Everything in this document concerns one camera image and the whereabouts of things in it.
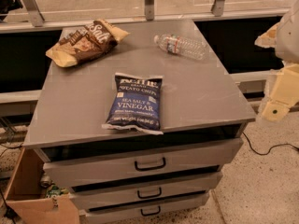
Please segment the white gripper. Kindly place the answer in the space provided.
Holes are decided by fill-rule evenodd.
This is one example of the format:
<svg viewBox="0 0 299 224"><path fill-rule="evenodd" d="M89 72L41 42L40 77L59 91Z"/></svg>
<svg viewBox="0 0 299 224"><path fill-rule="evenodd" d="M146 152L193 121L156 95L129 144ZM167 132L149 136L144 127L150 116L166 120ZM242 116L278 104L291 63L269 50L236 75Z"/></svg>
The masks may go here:
<svg viewBox="0 0 299 224"><path fill-rule="evenodd" d="M265 49L276 46L276 55L291 63L276 73L262 111L263 119L281 121L299 102L299 0L281 18L279 24L276 23L259 35L254 44Z"/></svg>

